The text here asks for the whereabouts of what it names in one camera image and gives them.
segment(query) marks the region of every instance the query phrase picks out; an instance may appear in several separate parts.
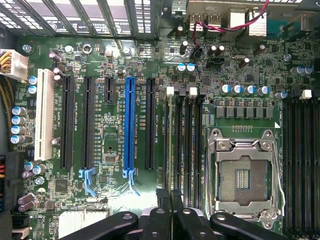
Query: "white pci slot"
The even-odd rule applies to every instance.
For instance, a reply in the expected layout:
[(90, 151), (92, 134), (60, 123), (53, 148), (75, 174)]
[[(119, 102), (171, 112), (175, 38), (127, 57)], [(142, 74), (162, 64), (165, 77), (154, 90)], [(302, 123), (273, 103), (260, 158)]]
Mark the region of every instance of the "white pci slot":
[(52, 158), (54, 90), (54, 73), (48, 69), (38, 69), (34, 136), (34, 160), (36, 161)]

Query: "silver capacitor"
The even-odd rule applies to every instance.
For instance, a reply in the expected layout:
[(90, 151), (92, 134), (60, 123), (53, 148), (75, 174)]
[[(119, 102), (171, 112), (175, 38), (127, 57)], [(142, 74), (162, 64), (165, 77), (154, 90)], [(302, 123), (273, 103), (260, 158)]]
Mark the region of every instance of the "silver capacitor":
[(26, 204), (27, 202), (30, 202), (30, 201), (34, 200), (34, 199), (35, 199), (35, 195), (30, 192), (27, 195), (24, 195), (24, 196), (20, 197), (18, 199), (17, 203), (19, 205), (23, 205), (23, 204)]
[(35, 167), (32, 169), (32, 172), (33, 172), (35, 175), (38, 175), (38, 174), (43, 174), (46, 170), (47, 170), (46, 165), (44, 165), (44, 164), (39, 164), (38, 166), (35, 166)]
[(14, 106), (11, 110), (13, 115), (16, 116), (25, 116), (27, 114), (27, 109), (22, 106)]
[(29, 202), (27, 202), (27, 203), (24, 204), (24, 205), (20, 205), (19, 208), (18, 208), (18, 210), (19, 210), (19, 212), (23, 213), (23, 212), (25, 212), (25, 211), (33, 208), (34, 205), (35, 205), (35, 202), (34, 202), (34, 201), (29, 201)]
[(12, 134), (24, 134), (27, 131), (27, 128), (25, 126), (18, 126), (14, 125), (11, 127), (11, 133)]
[(49, 58), (55, 63), (61, 62), (61, 57), (58, 54), (54, 53), (53, 51), (49, 52)]

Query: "motherboard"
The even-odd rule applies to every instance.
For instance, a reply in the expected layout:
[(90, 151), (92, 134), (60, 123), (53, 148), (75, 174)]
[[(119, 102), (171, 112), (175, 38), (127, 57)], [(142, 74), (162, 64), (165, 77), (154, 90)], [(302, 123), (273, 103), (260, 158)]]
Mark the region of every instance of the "motherboard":
[(30, 216), (29, 239), (140, 215), (158, 206), (156, 189), (180, 190), (184, 206), (207, 217), (227, 212), (280, 235), (306, 228), (309, 206), (319, 228), (319, 105), (310, 96), (319, 94), (319, 42), (198, 44), (19, 39), (29, 81), (16, 86), (23, 136), (12, 142), (25, 152), (25, 199), (13, 214)]

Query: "white power connector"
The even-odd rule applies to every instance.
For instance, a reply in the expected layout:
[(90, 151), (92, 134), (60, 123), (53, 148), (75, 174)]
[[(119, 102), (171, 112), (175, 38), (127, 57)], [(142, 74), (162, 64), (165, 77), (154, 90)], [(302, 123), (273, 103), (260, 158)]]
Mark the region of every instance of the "white power connector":
[(11, 68), (10, 73), (4, 73), (0, 70), (0, 75), (7, 76), (26, 84), (28, 82), (29, 59), (12, 49), (0, 49), (0, 54), (3, 52), (11, 52)]

